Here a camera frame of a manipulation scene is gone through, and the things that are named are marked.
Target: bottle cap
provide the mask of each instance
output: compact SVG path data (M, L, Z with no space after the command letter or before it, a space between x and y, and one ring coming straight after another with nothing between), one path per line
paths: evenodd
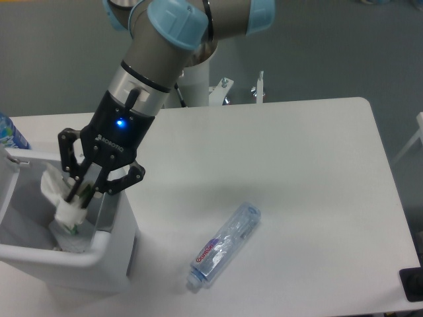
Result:
M186 279L188 280L189 285L193 289L199 289L201 287L202 283L200 279L197 277L197 275L194 274L194 272L190 272L190 275L188 275Z

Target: blue led light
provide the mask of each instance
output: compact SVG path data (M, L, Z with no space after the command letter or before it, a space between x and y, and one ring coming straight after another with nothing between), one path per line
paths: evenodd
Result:
M123 120L123 119L121 118L121 119L119 119L118 121L116 121L116 125L117 125L118 127L124 128L124 127L126 126L126 122L125 122L125 120Z

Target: light blue joint cap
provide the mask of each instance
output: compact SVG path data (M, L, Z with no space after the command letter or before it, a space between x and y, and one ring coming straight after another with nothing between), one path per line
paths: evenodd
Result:
M185 0L154 0L147 14L151 24L166 40L184 50L200 44L209 20Z
M118 19L114 16L113 11L110 8L110 5L108 4L107 0L103 0L103 7L113 28L117 31L125 30L124 26L121 25Z
M275 21L275 0L251 0L247 35L269 28Z

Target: plastic water bottle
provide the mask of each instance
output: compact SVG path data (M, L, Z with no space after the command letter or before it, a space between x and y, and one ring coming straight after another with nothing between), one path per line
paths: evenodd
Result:
M423 0L412 0L412 2L418 10L423 11Z
M250 236L260 218L260 210L250 203L243 203L191 262L187 279L189 287L209 286Z
M391 0L362 0L362 3L366 5L383 5L388 2L391 2Z
M18 149L30 149L28 141L20 134L13 125L12 120L0 112L0 144L5 147Z

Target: black object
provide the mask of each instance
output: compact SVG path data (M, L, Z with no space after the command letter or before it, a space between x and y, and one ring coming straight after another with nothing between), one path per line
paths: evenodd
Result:
M95 192L113 195L143 180L145 169L135 161L137 148L155 117L131 111L138 96L139 90L131 90L122 106L107 91L86 127L81 131L67 128L59 133L61 167L75 179L67 202L77 193L92 163L101 166L101 171L82 208L88 206ZM78 139L81 139L85 156L81 164L77 163L73 150L73 144ZM126 165L130 166L128 175L118 180L107 180L111 171Z
M423 267L402 269L399 271L399 276L408 301L423 301Z
M210 9L209 0L203 0L204 12L207 15L207 19L209 20L208 26L208 40L212 41L214 38L214 29L213 29L213 17L212 17L212 10Z

